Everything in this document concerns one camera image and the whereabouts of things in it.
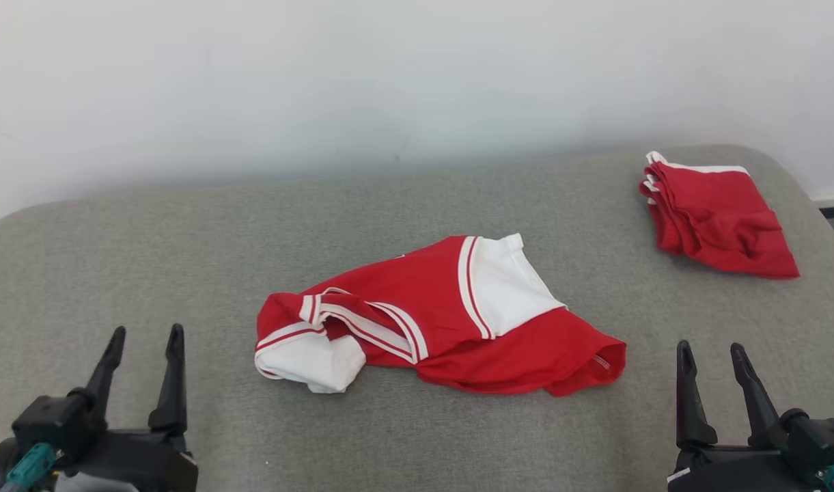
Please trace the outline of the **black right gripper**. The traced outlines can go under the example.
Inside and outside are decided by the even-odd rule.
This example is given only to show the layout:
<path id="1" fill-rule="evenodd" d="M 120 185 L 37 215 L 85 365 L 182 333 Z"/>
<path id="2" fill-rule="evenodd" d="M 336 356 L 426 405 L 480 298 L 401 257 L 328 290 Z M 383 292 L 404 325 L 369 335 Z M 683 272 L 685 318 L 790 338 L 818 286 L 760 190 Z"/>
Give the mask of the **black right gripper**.
<path id="1" fill-rule="evenodd" d="M 713 446 L 716 430 L 707 423 L 697 386 L 697 364 L 688 340 L 676 347 L 676 445 L 681 449 L 667 477 L 669 491 L 826 491 L 816 477 L 796 473 L 778 450 L 786 434 L 762 380 L 742 344 L 732 343 L 736 382 L 741 386 L 751 446 Z"/>

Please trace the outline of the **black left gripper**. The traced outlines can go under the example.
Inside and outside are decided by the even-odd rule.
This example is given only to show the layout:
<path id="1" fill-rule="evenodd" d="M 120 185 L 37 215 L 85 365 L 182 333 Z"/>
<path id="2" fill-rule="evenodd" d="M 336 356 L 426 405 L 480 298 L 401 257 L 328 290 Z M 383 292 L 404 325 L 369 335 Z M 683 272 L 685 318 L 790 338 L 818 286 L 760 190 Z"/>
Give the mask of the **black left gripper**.
<path id="1" fill-rule="evenodd" d="M 89 414 L 106 414 L 111 384 L 120 367 L 126 328 L 119 326 L 81 390 Z M 148 418 L 154 433 L 107 432 L 74 467 L 83 491 L 195 491 L 198 464 L 184 450 L 188 430 L 184 329 L 171 328 L 165 348 L 167 367 L 156 408 Z"/>

